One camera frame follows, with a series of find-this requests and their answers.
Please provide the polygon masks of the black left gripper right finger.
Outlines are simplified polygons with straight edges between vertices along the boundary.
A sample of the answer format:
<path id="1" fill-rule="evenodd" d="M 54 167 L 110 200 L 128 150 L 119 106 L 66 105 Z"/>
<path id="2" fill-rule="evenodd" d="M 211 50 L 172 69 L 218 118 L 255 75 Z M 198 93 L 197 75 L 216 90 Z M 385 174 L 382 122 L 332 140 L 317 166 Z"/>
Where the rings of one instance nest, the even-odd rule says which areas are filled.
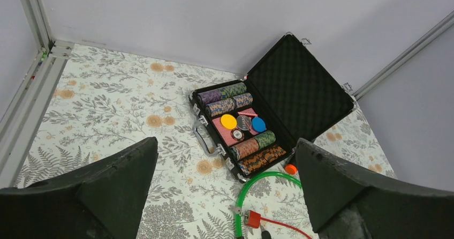
<path id="1" fill-rule="evenodd" d="M 390 178 L 299 139 L 296 161 L 320 238 L 453 238 L 453 193 Z"/>

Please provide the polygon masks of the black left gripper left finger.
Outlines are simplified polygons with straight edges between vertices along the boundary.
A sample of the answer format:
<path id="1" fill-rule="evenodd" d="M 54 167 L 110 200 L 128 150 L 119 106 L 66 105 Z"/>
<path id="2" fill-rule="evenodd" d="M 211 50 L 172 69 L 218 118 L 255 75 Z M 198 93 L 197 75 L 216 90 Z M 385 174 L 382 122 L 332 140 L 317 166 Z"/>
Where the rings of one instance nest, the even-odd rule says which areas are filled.
<path id="1" fill-rule="evenodd" d="M 148 137 L 63 175 L 1 190 L 1 238 L 135 238 L 158 158 Z"/>

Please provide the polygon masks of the red cable lock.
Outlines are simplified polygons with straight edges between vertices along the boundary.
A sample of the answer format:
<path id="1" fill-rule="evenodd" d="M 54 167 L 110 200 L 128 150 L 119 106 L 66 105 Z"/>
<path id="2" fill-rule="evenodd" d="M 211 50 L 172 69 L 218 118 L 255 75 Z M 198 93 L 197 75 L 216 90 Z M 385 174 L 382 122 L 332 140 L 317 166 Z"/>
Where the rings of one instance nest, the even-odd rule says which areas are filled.
<path id="1" fill-rule="evenodd" d="M 286 227 L 286 228 L 292 229 L 293 231 L 296 231 L 296 232 L 304 235 L 308 239 L 312 238 L 311 236 L 309 236 L 307 233 L 305 233 L 304 231 L 300 230 L 299 228 L 296 228 L 294 226 L 290 226 L 290 225 L 281 223 L 279 221 L 274 221 L 274 220 L 270 220 L 268 218 L 264 218 L 264 217 L 261 216 L 261 214 L 259 214 L 257 212 L 254 212 L 254 211 L 251 211 L 251 210 L 246 211 L 246 213 L 244 214 L 244 218 L 245 218 L 244 223 L 245 223 L 246 226 L 249 226 L 249 227 L 252 227 L 252 228 L 260 228 L 260 230 L 261 230 L 261 238 L 262 239 L 272 239 L 272 236 L 271 236 L 270 232 L 268 232 L 264 228 L 264 226 L 261 224 L 262 221 L 266 221 L 266 222 L 269 222 L 269 223 L 272 223 L 272 224 L 275 224 L 275 225 L 279 225 L 279 226 L 282 226 L 282 227 Z"/>

